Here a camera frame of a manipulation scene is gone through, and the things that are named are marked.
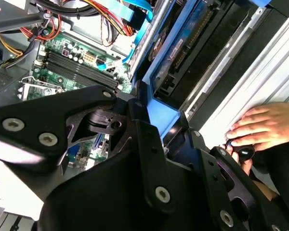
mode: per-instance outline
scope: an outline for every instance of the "red wire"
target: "red wire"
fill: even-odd
[[[115,17],[106,7],[104,7],[103,5],[100,5],[99,3],[96,3],[96,2],[94,2],[94,4],[95,4],[96,6],[98,6],[98,8],[100,8],[101,11],[104,11],[104,12],[106,12],[108,15],[110,15],[110,16],[116,21],[116,23],[118,23],[118,24],[121,26],[121,28],[124,30],[124,32],[125,32],[127,35],[129,35],[129,36],[132,35],[132,34],[128,31],[127,27],[126,27],[120,20],[118,20],[117,17]]]
[[[54,38],[59,34],[60,28],[61,28],[61,16],[60,16],[60,15],[58,16],[58,29],[57,29],[57,32],[56,32],[55,34],[54,34],[54,32],[55,32],[55,25],[54,25],[53,19],[51,19],[51,23],[52,23],[52,25],[53,25],[53,28],[52,28],[52,31],[51,31],[50,35],[48,35],[48,36],[46,36],[46,37],[37,36],[36,39],[40,39],[40,40],[52,40],[52,39],[54,39]],[[31,37],[31,36],[33,35],[33,33],[32,33],[29,29],[27,29],[27,28],[25,28],[25,27],[21,28],[20,30],[21,30],[27,37]]]

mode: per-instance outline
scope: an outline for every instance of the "black metal bracket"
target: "black metal bracket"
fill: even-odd
[[[96,134],[75,137],[85,116],[116,102],[114,93],[94,86],[1,107],[0,160],[34,171],[55,169],[68,147]]]
[[[270,231],[272,226],[275,226],[289,231],[289,223],[281,216],[277,207],[270,203],[226,150],[214,147],[210,154],[222,169],[225,180],[232,182],[228,188],[230,201],[239,198],[245,204],[250,230]]]
[[[224,230],[231,226],[246,230],[246,226],[253,231],[271,231],[275,225],[280,230],[289,230],[289,223],[280,217],[278,209],[226,150],[220,147],[209,150],[201,134],[189,128],[184,114],[172,129],[177,132],[164,139],[169,148],[168,157],[202,176],[210,214],[218,226]]]

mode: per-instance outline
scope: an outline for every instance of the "yellow wire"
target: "yellow wire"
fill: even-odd
[[[23,53],[22,53],[21,51],[13,48],[13,47],[11,47],[9,44],[7,44],[7,43],[3,40],[3,38],[2,38],[1,35],[0,35],[0,42],[3,44],[3,46],[4,46],[7,50],[9,50],[11,53],[13,53],[14,55],[16,55],[17,57],[23,55]]]
[[[120,27],[118,27],[114,21],[107,15],[105,14],[103,11],[101,11],[97,5],[95,5],[93,2],[90,2],[89,0],[83,0],[86,3],[88,3],[89,5],[93,6],[95,9],[97,9],[99,11],[100,14],[102,14],[116,29],[117,31],[122,34],[122,35],[126,35],[124,32],[122,32],[122,29]]]

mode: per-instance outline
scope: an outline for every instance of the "bolt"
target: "bolt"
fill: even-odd
[[[158,186],[155,189],[155,195],[163,203],[168,203],[170,201],[170,194],[168,190],[162,186]]]
[[[49,31],[47,29],[43,30],[43,35],[49,35]]]
[[[272,225],[271,227],[273,231],[280,231],[279,227],[277,227],[276,225]]]
[[[200,137],[200,133],[199,133],[199,132],[194,131],[194,134],[195,134],[196,136]]]
[[[140,106],[140,107],[143,106],[140,102],[136,102],[135,104],[138,105],[138,106]]]
[[[233,219],[230,216],[229,213],[227,213],[226,211],[222,210],[220,211],[220,217],[222,219],[222,221],[228,226],[228,227],[233,227],[234,223],[233,223]]]
[[[51,147],[58,143],[58,138],[52,133],[45,132],[40,134],[39,142],[45,146]]]
[[[111,94],[107,91],[103,91],[103,95],[110,98],[111,97]]]
[[[226,151],[224,149],[220,149],[220,152],[222,155],[227,155]]]
[[[8,131],[20,131],[24,129],[25,124],[20,119],[8,118],[2,122],[2,126]]]

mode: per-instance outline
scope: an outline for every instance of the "black plastic mount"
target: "black plastic mount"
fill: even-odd
[[[139,99],[126,102],[94,86],[14,104],[0,108],[0,160],[50,171],[68,147],[97,132],[111,134],[106,161],[48,196],[38,231],[245,231],[246,225],[251,231],[270,231],[272,225],[289,231],[282,214],[232,157],[220,148],[208,150],[183,116],[167,143],[171,161]],[[21,120],[24,127],[6,129],[7,118]],[[17,127],[15,122],[10,126]],[[56,136],[55,145],[40,142],[45,132]],[[84,203],[70,203],[75,196]],[[239,208],[233,205],[237,198]]]

